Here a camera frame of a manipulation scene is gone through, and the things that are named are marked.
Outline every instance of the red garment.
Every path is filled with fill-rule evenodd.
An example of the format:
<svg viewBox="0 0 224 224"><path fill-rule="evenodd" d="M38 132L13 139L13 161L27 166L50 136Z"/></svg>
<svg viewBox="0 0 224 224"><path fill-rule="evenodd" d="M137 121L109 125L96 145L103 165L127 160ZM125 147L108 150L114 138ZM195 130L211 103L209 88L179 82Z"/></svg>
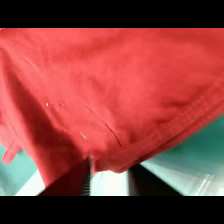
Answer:
<svg viewBox="0 0 224 224"><path fill-rule="evenodd" d="M47 185L121 172L223 111L224 29L2 29L0 136Z"/></svg>

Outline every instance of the white speck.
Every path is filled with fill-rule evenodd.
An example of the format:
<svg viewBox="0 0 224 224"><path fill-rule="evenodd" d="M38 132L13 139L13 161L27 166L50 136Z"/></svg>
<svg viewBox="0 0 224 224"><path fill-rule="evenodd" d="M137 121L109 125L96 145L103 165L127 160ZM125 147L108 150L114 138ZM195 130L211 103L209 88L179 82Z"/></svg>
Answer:
<svg viewBox="0 0 224 224"><path fill-rule="evenodd" d="M82 132L80 132L80 134L82 135L82 137L83 137L84 139L87 139L87 137L86 137Z"/></svg>

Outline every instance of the red cloth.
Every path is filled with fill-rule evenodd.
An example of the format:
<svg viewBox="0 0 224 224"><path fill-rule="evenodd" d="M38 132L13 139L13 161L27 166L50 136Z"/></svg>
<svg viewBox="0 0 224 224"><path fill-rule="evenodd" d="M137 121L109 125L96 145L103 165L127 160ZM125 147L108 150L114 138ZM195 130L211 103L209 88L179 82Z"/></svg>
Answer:
<svg viewBox="0 0 224 224"><path fill-rule="evenodd" d="M49 185L121 172L223 112L224 29L2 29L0 136Z"/></svg>

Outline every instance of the red fabric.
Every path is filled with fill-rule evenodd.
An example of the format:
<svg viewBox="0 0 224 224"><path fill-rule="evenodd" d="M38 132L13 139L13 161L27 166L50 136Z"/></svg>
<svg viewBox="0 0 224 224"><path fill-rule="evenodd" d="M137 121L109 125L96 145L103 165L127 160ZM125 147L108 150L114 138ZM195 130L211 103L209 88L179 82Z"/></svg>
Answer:
<svg viewBox="0 0 224 224"><path fill-rule="evenodd" d="M47 185L91 157L121 172L223 111L224 29L0 32L0 136Z"/></svg>

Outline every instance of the red shirt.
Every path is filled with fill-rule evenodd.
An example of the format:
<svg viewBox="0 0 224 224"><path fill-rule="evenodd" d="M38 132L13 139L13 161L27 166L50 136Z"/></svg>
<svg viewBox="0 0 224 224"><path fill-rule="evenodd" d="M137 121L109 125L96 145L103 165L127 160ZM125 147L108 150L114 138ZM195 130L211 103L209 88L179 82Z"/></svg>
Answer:
<svg viewBox="0 0 224 224"><path fill-rule="evenodd" d="M223 112L224 29L2 29L0 138L49 185L121 172Z"/></svg>

